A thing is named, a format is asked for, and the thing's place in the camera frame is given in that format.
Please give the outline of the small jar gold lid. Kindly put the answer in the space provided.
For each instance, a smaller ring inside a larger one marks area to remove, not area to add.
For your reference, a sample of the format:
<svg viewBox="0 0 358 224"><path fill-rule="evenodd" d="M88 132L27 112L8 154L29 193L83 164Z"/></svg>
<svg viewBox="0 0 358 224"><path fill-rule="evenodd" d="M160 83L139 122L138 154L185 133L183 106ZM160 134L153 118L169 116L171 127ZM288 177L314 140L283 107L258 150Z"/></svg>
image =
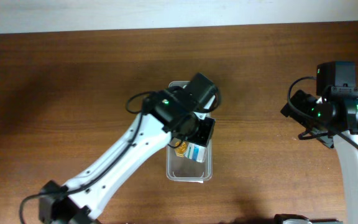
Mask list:
<svg viewBox="0 0 358 224"><path fill-rule="evenodd" d="M187 151L187 143L185 141L178 141L175 143L174 151L176 156L178 157L184 157L185 152Z"/></svg>

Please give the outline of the white Panadol medicine box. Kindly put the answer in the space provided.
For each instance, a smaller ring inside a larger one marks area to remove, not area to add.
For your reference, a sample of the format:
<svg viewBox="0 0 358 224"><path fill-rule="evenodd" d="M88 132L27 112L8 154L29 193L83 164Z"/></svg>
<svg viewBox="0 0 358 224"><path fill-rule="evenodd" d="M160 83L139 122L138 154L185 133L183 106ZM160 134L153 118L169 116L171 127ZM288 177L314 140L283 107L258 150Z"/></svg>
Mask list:
<svg viewBox="0 0 358 224"><path fill-rule="evenodd" d="M192 161L203 163L206 159L207 148L194 143L189 143L184 157Z"/></svg>

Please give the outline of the clear plastic container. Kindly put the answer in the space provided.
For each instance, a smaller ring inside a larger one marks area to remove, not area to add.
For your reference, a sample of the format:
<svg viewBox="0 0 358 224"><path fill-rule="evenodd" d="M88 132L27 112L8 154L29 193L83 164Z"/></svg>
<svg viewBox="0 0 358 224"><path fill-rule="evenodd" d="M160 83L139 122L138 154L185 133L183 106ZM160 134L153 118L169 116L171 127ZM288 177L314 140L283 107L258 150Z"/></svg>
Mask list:
<svg viewBox="0 0 358 224"><path fill-rule="evenodd" d="M204 162L197 162L187 157L177 156L175 150L166 147L166 176L177 182L199 182L210 180L213 176L212 140L206 148Z"/></svg>

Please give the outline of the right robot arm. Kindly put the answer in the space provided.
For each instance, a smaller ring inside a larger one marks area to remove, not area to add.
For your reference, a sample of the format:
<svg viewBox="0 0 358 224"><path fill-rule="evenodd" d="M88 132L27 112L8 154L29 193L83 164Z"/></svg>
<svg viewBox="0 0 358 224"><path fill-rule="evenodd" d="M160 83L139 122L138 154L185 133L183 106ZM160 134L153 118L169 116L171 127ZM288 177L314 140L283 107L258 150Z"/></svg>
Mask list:
<svg viewBox="0 0 358 224"><path fill-rule="evenodd" d="M301 124L300 140L316 139L337 152L346 199L347 221L358 223L358 87L354 62L319 64L316 94L287 93L281 113Z"/></svg>

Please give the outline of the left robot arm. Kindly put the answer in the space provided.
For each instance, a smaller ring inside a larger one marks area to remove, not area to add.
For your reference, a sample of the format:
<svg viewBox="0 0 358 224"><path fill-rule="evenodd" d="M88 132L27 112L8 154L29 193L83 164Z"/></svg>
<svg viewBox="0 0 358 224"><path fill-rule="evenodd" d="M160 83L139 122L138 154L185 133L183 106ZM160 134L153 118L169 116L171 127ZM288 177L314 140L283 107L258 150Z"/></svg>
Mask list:
<svg viewBox="0 0 358 224"><path fill-rule="evenodd" d="M201 73L183 86L140 93L142 103L123 136L80 174L40 191L42 223L97 223L115 192L160 149L184 143L206 147L215 120L207 114L221 102L218 87Z"/></svg>

